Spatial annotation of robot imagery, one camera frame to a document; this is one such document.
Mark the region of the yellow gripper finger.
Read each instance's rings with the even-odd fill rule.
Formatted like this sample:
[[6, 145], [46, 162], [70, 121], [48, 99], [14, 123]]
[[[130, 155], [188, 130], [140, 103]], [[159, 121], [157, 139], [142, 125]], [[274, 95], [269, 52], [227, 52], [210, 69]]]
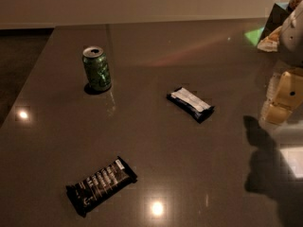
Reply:
[[261, 118], [272, 124], [285, 122], [303, 103], [303, 69], [296, 67], [274, 73], [261, 109]]

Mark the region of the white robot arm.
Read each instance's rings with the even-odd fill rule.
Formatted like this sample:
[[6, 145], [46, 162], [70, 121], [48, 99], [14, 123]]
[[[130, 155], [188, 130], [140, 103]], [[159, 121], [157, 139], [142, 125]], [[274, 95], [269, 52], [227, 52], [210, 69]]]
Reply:
[[282, 124], [303, 103], [303, 6], [273, 6], [257, 49], [277, 53], [274, 73], [269, 80], [261, 110], [263, 120]]

